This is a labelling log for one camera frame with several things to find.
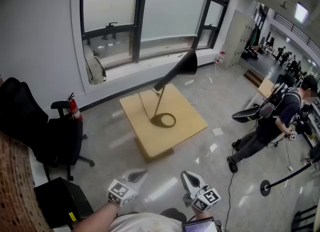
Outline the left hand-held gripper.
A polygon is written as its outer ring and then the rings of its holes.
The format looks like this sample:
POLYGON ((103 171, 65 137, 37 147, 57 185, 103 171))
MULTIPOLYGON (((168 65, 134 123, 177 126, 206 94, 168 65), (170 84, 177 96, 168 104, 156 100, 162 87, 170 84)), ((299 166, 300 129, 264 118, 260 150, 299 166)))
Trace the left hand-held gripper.
POLYGON ((131 203, 144 183, 148 176, 148 171, 146 169, 130 169, 123 174, 124 180, 129 180, 130 187, 121 183, 117 179, 114 179, 110 186, 108 187, 108 202, 111 202, 118 207, 123 207, 131 203))

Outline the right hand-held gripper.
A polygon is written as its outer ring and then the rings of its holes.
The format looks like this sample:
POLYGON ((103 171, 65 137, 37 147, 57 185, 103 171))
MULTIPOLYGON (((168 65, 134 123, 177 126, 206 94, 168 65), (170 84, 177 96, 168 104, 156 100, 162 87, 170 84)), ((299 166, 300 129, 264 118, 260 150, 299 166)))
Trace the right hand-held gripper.
POLYGON ((186 194, 183 196, 183 202, 187 208, 193 207, 203 213, 221 200, 216 189, 206 184, 200 175, 184 170, 181 172, 180 178, 186 191, 186 194), (191 194, 192 189, 195 188, 199 188, 199 190, 191 194))

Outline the black desk lamp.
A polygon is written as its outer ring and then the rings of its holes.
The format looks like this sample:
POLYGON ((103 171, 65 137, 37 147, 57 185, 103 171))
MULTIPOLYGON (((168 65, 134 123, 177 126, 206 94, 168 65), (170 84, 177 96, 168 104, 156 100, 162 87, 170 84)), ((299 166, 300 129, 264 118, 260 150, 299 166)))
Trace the black desk lamp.
POLYGON ((182 59, 154 85, 154 89, 160 91, 160 96, 150 122, 160 128, 172 128, 176 124, 176 118, 171 113, 158 113, 158 109, 165 91, 165 87, 178 75, 195 75, 198 69, 198 58, 196 51, 191 48, 182 59), (163 117, 169 116, 173 119, 173 124, 167 125, 162 121, 163 117))

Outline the person's right forearm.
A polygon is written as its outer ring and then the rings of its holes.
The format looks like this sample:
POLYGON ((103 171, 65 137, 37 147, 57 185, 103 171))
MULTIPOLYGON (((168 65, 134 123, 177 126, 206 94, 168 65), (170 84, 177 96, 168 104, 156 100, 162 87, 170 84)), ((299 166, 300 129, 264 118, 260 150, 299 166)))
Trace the person's right forearm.
POLYGON ((210 214, 209 211, 199 211, 197 208, 195 207, 191 207, 193 212, 194 212, 194 215, 195 215, 195 220, 202 220, 202 219, 207 219, 207 218, 210 218, 212 217, 212 215, 210 214))

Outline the person's left forearm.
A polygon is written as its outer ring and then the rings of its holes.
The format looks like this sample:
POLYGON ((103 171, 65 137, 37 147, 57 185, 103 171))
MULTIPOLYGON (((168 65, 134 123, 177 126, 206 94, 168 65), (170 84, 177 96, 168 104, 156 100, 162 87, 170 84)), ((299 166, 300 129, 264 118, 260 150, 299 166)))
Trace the person's left forearm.
POLYGON ((79 222, 71 232, 108 232, 120 207, 108 202, 95 213, 79 222))

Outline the pale yellow table top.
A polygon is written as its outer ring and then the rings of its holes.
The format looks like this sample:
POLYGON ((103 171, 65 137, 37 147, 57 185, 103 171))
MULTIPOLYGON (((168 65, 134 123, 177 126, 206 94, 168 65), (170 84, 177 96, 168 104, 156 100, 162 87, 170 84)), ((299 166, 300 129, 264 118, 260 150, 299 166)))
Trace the pale yellow table top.
POLYGON ((267 77, 265 77, 262 83, 260 84, 260 86, 258 87, 255 95, 252 97, 250 102, 246 105, 245 109, 249 109, 254 104, 254 102, 258 97, 267 99, 272 93, 273 86, 274 84, 267 77))

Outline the small monitor screen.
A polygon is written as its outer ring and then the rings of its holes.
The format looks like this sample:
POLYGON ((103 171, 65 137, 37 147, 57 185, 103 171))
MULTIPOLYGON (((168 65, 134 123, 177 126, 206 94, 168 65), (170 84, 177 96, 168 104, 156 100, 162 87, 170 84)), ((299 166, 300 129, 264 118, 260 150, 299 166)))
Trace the small monitor screen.
POLYGON ((213 217, 183 222, 181 227, 182 232, 221 232, 213 217))

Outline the person's white shirt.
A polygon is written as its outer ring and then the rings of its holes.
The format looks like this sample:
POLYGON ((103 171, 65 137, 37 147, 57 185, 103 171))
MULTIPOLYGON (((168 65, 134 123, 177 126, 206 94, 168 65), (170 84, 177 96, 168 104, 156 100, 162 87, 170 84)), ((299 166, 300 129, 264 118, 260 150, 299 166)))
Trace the person's white shirt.
POLYGON ((108 232, 183 232, 183 229, 181 221, 146 212, 117 217, 108 232))

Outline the black shell seat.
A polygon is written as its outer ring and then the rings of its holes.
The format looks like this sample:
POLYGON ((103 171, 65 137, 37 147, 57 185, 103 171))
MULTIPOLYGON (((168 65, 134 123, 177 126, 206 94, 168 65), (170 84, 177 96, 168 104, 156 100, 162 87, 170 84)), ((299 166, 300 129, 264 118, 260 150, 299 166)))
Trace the black shell seat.
POLYGON ((247 123, 249 121, 254 121, 259 117, 260 106, 255 106, 242 111, 239 111, 231 116, 233 120, 238 123, 247 123))

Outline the red fire extinguisher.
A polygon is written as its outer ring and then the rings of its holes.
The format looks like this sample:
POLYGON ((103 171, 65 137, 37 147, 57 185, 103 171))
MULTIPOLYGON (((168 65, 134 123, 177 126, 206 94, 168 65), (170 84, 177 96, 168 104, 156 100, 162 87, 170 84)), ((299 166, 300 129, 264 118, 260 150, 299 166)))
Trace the red fire extinguisher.
POLYGON ((80 112, 77 104, 76 104, 74 97, 75 97, 75 95, 74 95, 74 93, 72 93, 67 99, 69 101, 69 111, 72 114, 73 118, 82 121, 83 117, 81 115, 81 112, 80 112))

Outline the grey backpack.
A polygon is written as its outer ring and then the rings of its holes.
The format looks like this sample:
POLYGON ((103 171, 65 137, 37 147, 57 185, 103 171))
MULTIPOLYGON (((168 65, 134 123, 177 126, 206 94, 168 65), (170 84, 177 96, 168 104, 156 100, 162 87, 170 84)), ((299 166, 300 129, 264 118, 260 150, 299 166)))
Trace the grey backpack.
POLYGON ((106 71, 92 48, 89 45, 85 45, 83 47, 83 53, 89 83, 98 85, 105 82, 107 79, 106 71))

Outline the wooden step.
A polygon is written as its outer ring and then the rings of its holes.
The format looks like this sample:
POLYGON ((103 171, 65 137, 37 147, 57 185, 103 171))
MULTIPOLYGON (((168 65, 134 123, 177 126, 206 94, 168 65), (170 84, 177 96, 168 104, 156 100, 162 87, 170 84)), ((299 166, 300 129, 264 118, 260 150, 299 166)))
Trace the wooden step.
POLYGON ((264 80, 264 78, 253 69, 248 69, 243 76, 257 88, 260 87, 264 80))

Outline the group of people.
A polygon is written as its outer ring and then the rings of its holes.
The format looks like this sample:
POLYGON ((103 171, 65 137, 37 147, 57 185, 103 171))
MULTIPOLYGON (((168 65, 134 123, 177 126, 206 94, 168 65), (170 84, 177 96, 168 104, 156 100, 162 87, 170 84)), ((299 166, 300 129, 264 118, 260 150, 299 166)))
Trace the group of people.
POLYGON ((292 55, 292 52, 286 51, 286 47, 279 47, 277 49, 278 55, 276 56, 276 61, 279 65, 284 68, 284 70, 291 76, 293 76, 297 81, 301 76, 305 76, 307 73, 302 72, 302 64, 300 60, 297 60, 296 55, 292 55))

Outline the black balcony railing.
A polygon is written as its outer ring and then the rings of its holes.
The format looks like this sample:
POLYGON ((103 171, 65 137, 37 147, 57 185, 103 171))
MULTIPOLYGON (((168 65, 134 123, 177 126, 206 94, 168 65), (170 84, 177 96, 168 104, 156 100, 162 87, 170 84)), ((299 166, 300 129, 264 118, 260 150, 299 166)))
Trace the black balcony railing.
POLYGON ((288 19, 275 12, 273 19, 278 21, 280 24, 285 26, 291 32, 293 32, 296 36, 298 36, 307 46, 309 46, 317 55, 320 55, 320 47, 302 30, 300 30, 297 26, 291 23, 288 19))

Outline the black stanchion post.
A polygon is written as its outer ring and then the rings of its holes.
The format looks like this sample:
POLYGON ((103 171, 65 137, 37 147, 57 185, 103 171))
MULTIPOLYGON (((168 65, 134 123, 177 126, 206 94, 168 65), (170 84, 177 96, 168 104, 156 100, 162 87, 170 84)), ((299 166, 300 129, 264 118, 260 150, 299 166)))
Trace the black stanchion post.
POLYGON ((270 194, 270 192, 271 192, 271 188, 273 188, 273 187, 275 187, 275 186, 278 186, 279 184, 281 184, 281 183, 283 183, 283 182, 285 182, 285 181, 287 181, 287 180, 295 177, 296 175, 302 173, 303 171, 305 171, 306 169, 308 169, 309 167, 311 167, 312 164, 313 164, 312 162, 309 162, 309 163, 307 163, 304 167, 302 167, 301 169, 295 171, 294 173, 292 173, 292 174, 286 176, 285 178, 280 179, 280 180, 278 180, 278 181, 276 181, 276 182, 274 182, 274 183, 270 183, 268 180, 263 180, 263 181, 261 182, 261 184, 260 184, 260 193, 261 193, 264 197, 268 196, 268 195, 270 194))

